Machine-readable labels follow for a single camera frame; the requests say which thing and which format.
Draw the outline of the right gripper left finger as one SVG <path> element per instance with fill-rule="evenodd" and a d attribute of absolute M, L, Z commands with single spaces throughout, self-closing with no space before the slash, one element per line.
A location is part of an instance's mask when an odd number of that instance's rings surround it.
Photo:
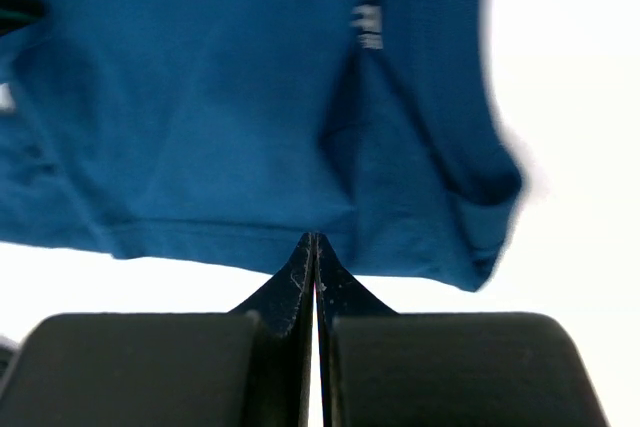
<path fill-rule="evenodd" d="M 313 236 L 305 234 L 288 261 L 231 310 L 256 321 L 242 424 L 308 424 L 313 327 Z"/>

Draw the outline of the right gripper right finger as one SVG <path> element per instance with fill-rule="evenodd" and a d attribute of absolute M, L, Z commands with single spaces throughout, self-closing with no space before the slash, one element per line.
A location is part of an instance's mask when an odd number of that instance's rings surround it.
<path fill-rule="evenodd" d="M 325 426 L 339 426 L 340 422 L 332 419 L 338 398 L 332 392 L 337 382 L 331 373 L 334 321 L 339 317 L 397 316 L 398 312 L 376 297 L 343 266 L 326 235 L 314 234 L 313 246 L 323 422 Z"/>

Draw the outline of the blue t-shirt with print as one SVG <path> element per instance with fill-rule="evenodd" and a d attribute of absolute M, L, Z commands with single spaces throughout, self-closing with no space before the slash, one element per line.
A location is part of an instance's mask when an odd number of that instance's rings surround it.
<path fill-rule="evenodd" d="M 465 291 L 521 189 L 482 0 L 1 0 L 1 238 Z"/>

